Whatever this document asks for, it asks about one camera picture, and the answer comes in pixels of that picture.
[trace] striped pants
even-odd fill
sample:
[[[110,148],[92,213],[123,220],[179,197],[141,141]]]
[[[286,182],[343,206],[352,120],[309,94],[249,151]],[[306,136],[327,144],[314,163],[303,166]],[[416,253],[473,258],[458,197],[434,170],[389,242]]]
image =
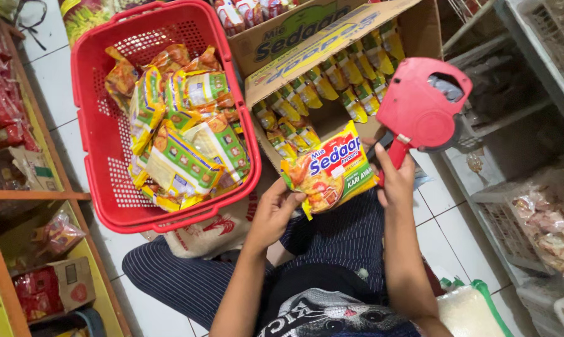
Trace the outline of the striped pants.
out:
[[[368,286],[381,294],[383,231],[384,212],[375,189],[333,211],[315,215],[312,221],[303,214],[289,222],[280,239],[297,257],[267,270],[265,282],[273,282],[279,273],[297,266],[327,263],[355,272],[365,269]],[[130,251],[122,267],[138,289],[207,330],[234,271],[234,265],[227,262],[175,257],[163,237]]]

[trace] red price labeler gun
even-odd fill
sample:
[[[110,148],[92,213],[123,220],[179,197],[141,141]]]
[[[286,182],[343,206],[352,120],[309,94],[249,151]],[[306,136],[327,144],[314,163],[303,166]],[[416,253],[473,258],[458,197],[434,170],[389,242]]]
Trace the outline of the red price labeler gun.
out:
[[[388,127],[378,142],[392,142],[388,155],[397,169],[409,149],[438,152],[450,148],[461,133],[459,112],[472,92],[472,81],[456,67],[426,57],[401,61],[376,115]],[[368,158],[375,156],[373,147]],[[381,187],[384,173],[380,170]]]

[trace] red plastic basket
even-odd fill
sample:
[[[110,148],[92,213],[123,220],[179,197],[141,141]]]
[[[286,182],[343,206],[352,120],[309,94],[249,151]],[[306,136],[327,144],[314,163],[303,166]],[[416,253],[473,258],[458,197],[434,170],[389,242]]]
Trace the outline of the red plastic basket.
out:
[[[130,180],[130,127],[104,87],[105,76],[115,65],[105,48],[116,47],[132,64],[147,64],[173,43],[184,43],[191,57],[199,56],[209,44],[217,48],[240,112],[251,169],[245,183],[234,191],[167,213],[147,200]],[[261,175],[259,148],[231,59],[215,11],[201,0],[152,2],[118,13],[76,42],[72,82],[74,103],[80,108],[82,148],[88,152],[84,164],[97,216],[107,228],[118,233],[168,232],[214,217],[219,208],[239,201],[255,188]]]

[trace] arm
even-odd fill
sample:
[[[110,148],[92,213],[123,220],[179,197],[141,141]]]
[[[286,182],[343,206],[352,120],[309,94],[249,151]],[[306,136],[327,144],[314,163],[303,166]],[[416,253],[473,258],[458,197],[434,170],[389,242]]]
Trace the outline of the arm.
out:
[[[407,155],[397,170],[379,144],[376,144],[376,157],[385,176],[384,189],[378,190],[378,199],[385,208],[384,268],[391,307],[429,336],[451,337],[438,318],[438,304],[419,251],[413,219],[413,159]]]
[[[284,234],[292,211],[303,200],[304,193],[288,193],[282,178],[263,194],[236,268],[215,314],[210,337],[253,335],[265,275],[266,251]]]

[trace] cardboard box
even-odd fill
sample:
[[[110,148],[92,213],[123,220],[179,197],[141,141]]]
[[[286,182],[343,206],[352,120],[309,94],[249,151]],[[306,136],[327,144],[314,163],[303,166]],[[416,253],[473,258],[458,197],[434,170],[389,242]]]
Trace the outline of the cardboard box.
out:
[[[309,0],[228,38],[243,79],[367,0]]]
[[[48,275],[46,267],[52,267],[53,275]],[[28,276],[28,282],[24,282],[23,276]],[[74,258],[47,263],[42,267],[35,268],[30,272],[18,275],[13,278],[16,288],[17,298],[22,304],[22,308],[28,317],[28,322],[37,323],[57,317],[66,312],[75,310],[82,305],[95,299],[94,284],[87,257]],[[43,315],[43,307],[46,303],[51,303],[54,299],[50,298],[53,294],[50,287],[58,287],[58,296],[63,305],[60,312],[51,312]]]
[[[247,107],[251,110],[257,102],[289,81],[396,16],[403,49],[408,57],[442,59],[436,0],[393,0],[364,4],[250,75],[245,80]],[[350,116],[340,100],[322,99],[322,102],[323,107],[309,110],[309,118],[323,141],[340,132],[349,122]],[[279,171],[282,157],[268,142],[255,115],[251,115],[257,140]],[[380,128],[375,117],[368,117],[366,124],[355,123],[355,126],[360,137],[374,137]]]

